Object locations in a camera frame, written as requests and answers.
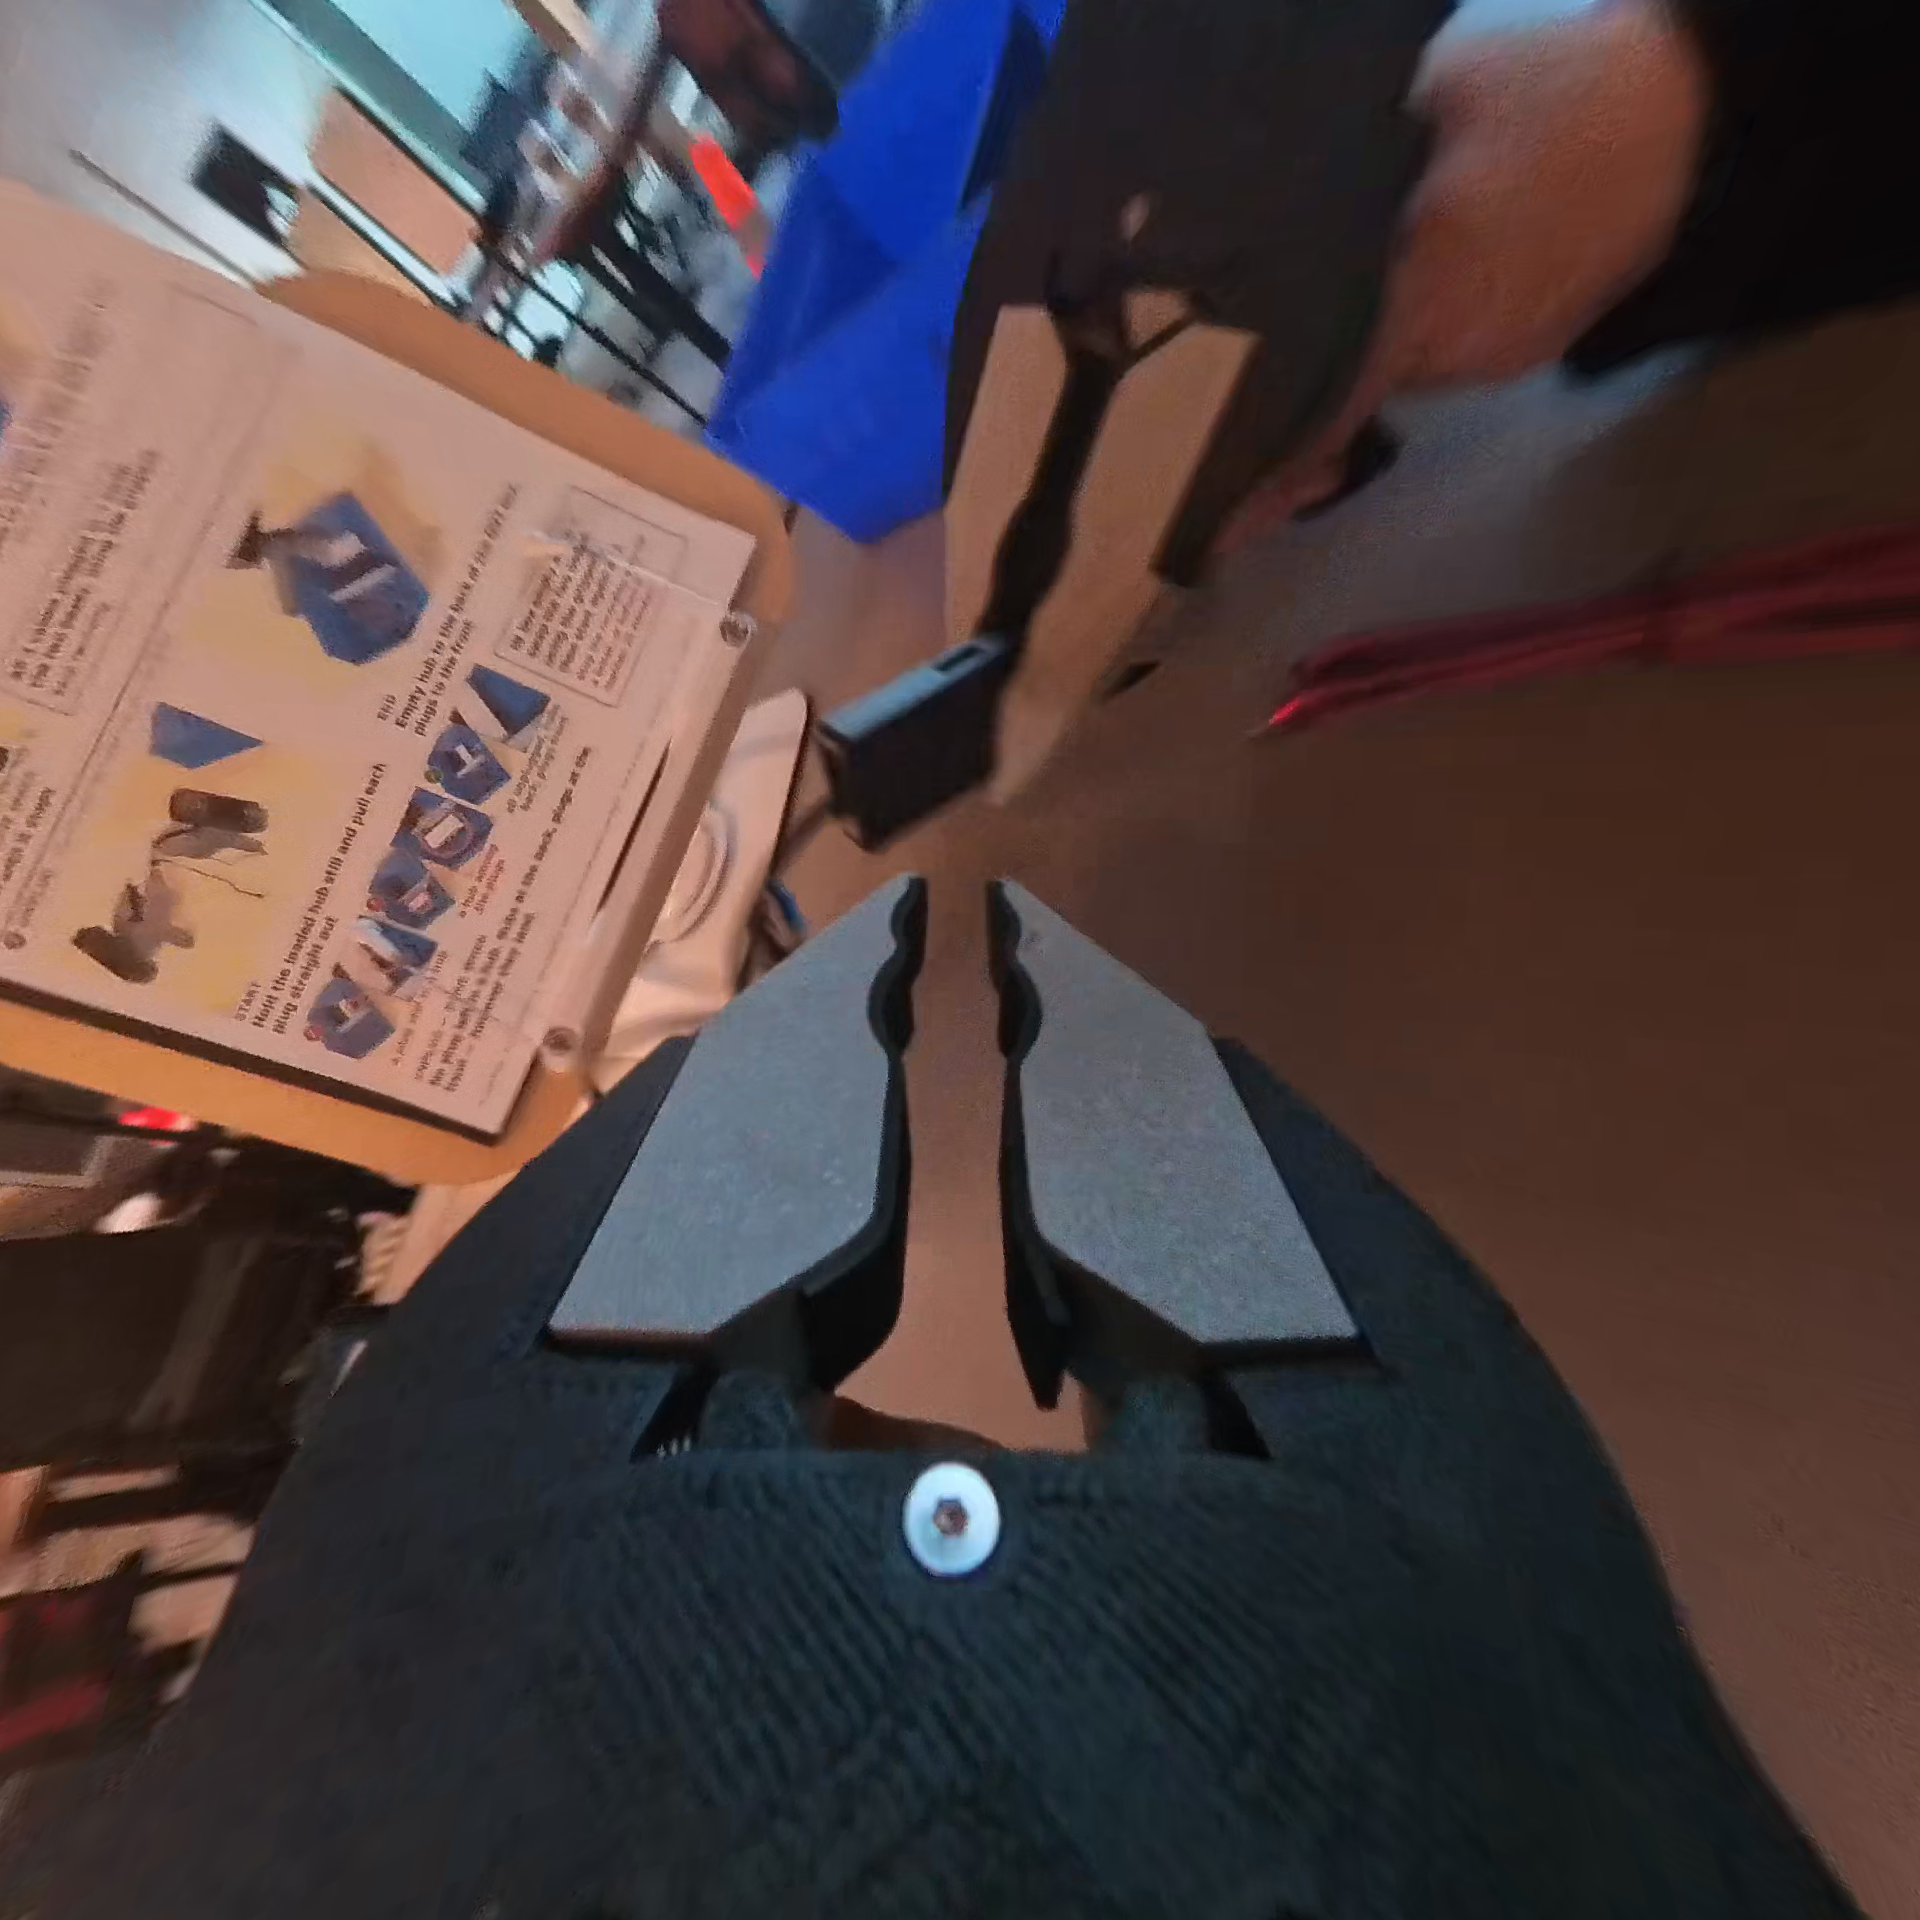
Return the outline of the black usb hub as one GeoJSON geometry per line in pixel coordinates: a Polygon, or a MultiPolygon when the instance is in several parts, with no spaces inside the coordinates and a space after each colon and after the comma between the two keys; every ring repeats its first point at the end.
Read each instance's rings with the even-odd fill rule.
{"type": "Polygon", "coordinates": [[[807,923],[783,867],[816,833],[831,827],[856,850],[882,853],[989,780],[1000,697],[1016,660],[1016,639],[980,634],[812,727],[802,765],[819,772],[823,789],[781,827],[755,908],[752,956],[776,963],[804,945],[807,923]]]}

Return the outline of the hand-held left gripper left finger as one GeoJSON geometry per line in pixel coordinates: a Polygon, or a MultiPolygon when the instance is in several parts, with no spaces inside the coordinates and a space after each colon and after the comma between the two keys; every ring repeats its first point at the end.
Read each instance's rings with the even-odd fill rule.
{"type": "Polygon", "coordinates": [[[800,1390],[876,1356],[903,1299],[926,932],[926,879],[892,877],[699,1030],[549,1316],[555,1343],[800,1390]]]}

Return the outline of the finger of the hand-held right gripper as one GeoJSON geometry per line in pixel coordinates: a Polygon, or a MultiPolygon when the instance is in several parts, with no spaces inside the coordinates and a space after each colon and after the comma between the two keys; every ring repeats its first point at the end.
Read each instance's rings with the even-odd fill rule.
{"type": "Polygon", "coordinates": [[[1047,309],[1003,306],[992,326],[944,503],[944,623],[948,639],[1006,634],[999,606],[1000,543],[1024,519],[1040,523],[1015,547],[1019,644],[1051,644],[1080,478],[1048,453],[1070,395],[1072,361],[1047,309]]]}
{"type": "MultiPolygon", "coordinates": [[[[1078,474],[1063,623],[1051,644],[1019,644],[999,703],[992,803],[1012,805],[1058,758],[1068,735],[1162,663],[1162,626],[1178,589],[1162,551],[1231,410],[1251,334],[1199,323],[1164,291],[1122,295],[1095,321],[1051,315],[1072,361],[1047,451],[1078,474]]],[[[1016,542],[999,551],[1000,635],[1016,639],[1016,542]]]]}

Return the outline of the person's right forearm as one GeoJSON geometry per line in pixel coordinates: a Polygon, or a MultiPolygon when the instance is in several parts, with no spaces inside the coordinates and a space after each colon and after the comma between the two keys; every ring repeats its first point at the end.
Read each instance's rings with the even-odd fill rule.
{"type": "Polygon", "coordinates": [[[1707,121],[1658,269],[1566,353],[1602,377],[1754,345],[1917,291],[1917,4],[1670,4],[1707,121]]]}

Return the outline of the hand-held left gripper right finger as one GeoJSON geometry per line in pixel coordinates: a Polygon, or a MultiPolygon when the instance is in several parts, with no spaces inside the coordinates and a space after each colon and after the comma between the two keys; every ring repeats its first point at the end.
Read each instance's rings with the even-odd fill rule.
{"type": "Polygon", "coordinates": [[[1362,1351],[1208,1030],[1012,879],[988,886],[1006,1310],[1035,1404],[1362,1351]]]}

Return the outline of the blue plastic bin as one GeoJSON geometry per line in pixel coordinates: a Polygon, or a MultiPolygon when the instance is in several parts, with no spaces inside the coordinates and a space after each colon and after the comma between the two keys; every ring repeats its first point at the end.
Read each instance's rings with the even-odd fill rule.
{"type": "Polygon", "coordinates": [[[930,2],[796,172],[706,444],[843,538],[939,510],[955,310],[1058,2],[930,2]]]}

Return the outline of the person's right hand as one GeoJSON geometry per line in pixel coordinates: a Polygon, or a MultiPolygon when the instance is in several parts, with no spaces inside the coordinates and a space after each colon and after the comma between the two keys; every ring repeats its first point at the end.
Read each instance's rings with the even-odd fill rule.
{"type": "Polygon", "coordinates": [[[1222,547],[1332,498],[1387,405],[1530,375],[1642,285],[1690,205],[1710,87],[1668,7],[1592,4],[1442,41],[1410,100],[1429,159],[1356,388],[1222,547]]]}

